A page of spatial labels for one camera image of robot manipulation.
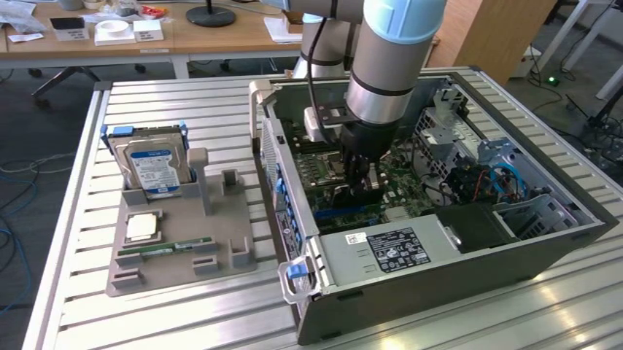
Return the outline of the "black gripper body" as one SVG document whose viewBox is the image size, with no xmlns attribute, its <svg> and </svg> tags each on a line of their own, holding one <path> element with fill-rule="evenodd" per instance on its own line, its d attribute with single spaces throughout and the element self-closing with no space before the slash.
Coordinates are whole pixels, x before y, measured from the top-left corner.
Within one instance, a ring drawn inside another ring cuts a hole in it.
<svg viewBox="0 0 623 350">
<path fill-rule="evenodd" d="M 379 161 L 387 153 L 395 139 L 395 123 L 371 124 L 350 122 L 342 125 L 340 146 L 346 161 L 364 159 L 370 163 Z"/>
</svg>

